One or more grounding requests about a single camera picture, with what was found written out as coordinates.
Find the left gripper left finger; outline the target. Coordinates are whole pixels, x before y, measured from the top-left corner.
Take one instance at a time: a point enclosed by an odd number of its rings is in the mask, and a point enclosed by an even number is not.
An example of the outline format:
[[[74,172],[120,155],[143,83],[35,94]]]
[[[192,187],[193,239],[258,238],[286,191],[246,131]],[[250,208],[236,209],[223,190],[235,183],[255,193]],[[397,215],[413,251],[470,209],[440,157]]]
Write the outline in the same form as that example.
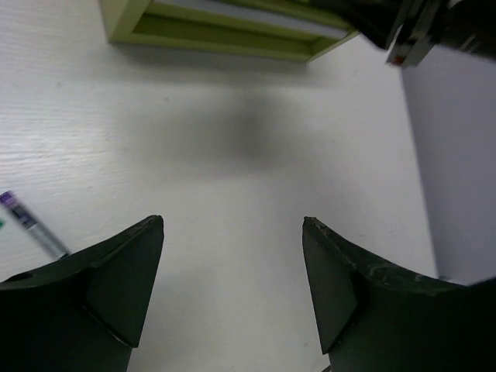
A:
[[[67,258],[1,283],[3,371],[125,371],[164,244],[151,215]]]

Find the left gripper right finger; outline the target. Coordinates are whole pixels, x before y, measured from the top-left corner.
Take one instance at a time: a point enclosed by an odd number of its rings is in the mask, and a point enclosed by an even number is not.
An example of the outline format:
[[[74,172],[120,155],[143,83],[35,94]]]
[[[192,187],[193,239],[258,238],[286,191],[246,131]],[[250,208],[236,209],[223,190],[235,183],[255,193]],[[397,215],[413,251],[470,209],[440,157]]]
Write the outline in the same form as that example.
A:
[[[495,281],[418,274],[344,239],[314,217],[302,248],[331,371],[493,371]]]

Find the purple pen refill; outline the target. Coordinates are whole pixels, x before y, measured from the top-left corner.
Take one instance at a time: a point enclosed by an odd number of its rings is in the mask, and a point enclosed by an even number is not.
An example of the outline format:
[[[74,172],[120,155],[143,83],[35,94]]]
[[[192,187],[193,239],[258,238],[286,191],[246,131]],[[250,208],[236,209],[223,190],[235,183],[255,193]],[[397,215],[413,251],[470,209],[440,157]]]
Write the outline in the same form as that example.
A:
[[[54,260],[71,255],[70,250],[14,195],[11,191],[1,194],[1,205],[21,227]]]

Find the green metal drawer chest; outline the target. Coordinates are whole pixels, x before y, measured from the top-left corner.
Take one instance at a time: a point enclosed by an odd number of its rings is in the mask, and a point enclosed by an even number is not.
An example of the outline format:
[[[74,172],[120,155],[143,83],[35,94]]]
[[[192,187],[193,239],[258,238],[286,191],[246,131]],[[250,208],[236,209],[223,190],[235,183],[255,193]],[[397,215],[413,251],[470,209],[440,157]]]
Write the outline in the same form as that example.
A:
[[[307,1],[126,1],[99,3],[107,39],[308,63],[358,31]]]

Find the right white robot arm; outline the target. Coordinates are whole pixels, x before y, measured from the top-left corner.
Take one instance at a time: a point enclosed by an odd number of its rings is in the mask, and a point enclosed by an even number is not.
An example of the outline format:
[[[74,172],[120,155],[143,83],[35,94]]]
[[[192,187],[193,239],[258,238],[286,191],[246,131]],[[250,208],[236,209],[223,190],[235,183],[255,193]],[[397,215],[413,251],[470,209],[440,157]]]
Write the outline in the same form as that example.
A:
[[[376,47],[390,50],[387,62],[415,67],[433,47],[447,47],[495,60],[495,2],[311,1],[343,17]]]

